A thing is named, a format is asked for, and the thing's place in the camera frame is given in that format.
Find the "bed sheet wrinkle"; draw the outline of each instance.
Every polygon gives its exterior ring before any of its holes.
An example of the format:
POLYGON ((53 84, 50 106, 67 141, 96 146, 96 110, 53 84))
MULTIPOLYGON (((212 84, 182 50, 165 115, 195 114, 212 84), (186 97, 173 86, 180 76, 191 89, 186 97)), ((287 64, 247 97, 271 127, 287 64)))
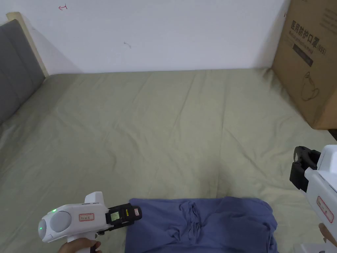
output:
MULTIPOLYGON (((336 142, 289 101, 272 71, 256 69, 48 77, 0 127, 0 248, 57 252, 64 241, 42 243, 37 221, 93 191, 109 207, 134 197, 258 197, 274 210, 280 252, 320 242, 288 174, 294 147, 336 142), (29 217, 17 219, 23 206, 29 217)), ((100 240, 103 252, 124 252, 125 230, 100 240)))

